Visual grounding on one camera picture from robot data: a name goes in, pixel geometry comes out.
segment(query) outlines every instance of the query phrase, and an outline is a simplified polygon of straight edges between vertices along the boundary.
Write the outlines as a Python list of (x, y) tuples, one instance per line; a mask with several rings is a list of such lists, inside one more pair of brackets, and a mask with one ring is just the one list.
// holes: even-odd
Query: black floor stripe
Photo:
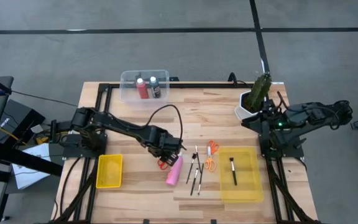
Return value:
[(261, 28), (261, 32), (358, 32), (358, 27)]
[(254, 20), (255, 33), (256, 33), (256, 39), (258, 42), (260, 59), (262, 61), (262, 68), (263, 68), (264, 72), (270, 73), (269, 63), (267, 61), (267, 54), (266, 54), (266, 49), (265, 49), (265, 44), (264, 44), (264, 38), (260, 31), (258, 10), (256, 9), (255, 0), (249, 0), (249, 4), (251, 6), (252, 19)]
[(247, 27), (149, 28), (149, 29), (73, 29), (73, 30), (0, 30), (0, 34), (169, 34), (254, 32)]

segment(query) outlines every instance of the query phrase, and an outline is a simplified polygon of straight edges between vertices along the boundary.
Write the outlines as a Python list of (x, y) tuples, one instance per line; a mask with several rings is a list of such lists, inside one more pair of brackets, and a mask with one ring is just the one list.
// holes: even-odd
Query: bottle cap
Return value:
[(155, 81), (157, 81), (157, 79), (155, 77), (150, 77), (150, 82), (151, 83), (155, 83)]

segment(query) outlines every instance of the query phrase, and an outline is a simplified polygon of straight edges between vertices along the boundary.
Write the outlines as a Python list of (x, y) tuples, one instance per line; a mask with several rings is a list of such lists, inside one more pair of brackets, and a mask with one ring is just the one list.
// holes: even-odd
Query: bottle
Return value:
[(139, 92), (141, 99), (148, 99), (149, 93), (147, 92), (146, 82), (143, 81), (143, 78), (138, 78), (136, 80), (136, 88)]
[(174, 163), (170, 172), (168, 173), (167, 181), (165, 181), (165, 183), (167, 183), (168, 185), (175, 186), (178, 183), (181, 166), (183, 165), (182, 155), (183, 154), (180, 152), (177, 161)]
[(160, 98), (161, 89), (160, 85), (158, 84), (158, 80), (155, 77), (150, 77), (150, 87), (152, 88), (152, 96), (154, 98)]

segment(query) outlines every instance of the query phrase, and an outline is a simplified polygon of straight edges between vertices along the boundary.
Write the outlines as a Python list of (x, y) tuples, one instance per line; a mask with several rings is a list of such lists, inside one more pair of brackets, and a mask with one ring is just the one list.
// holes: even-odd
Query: yellow tray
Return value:
[(122, 155), (99, 156), (96, 188), (106, 189), (120, 187), (122, 182)]
[[(230, 157), (234, 158), (237, 185), (234, 185)], [(244, 203), (264, 200), (254, 147), (219, 148), (219, 168), (223, 202)]]

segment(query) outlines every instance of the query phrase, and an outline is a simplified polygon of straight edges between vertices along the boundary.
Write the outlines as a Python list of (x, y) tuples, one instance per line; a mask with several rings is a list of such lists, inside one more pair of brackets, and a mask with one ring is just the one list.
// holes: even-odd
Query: scissor handle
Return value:
[(211, 163), (210, 163), (210, 166), (208, 168), (209, 171), (213, 172), (216, 168), (216, 164), (215, 162), (211, 159)]
[(211, 146), (211, 155), (215, 154), (215, 152), (219, 149), (219, 145), (213, 140), (209, 140), (208, 146)]
[(158, 164), (158, 166), (160, 167), (161, 170), (165, 170), (165, 169), (168, 168), (168, 164), (166, 162), (162, 162), (161, 160), (158, 160), (157, 164)]
[(205, 162), (204, 162), (204, 167), (205, 169), (208, 169), (209, 171), (214, 171), (216, 168), (216, 164), (215, 162), (212, 160), (212, 158), (208, 158)]

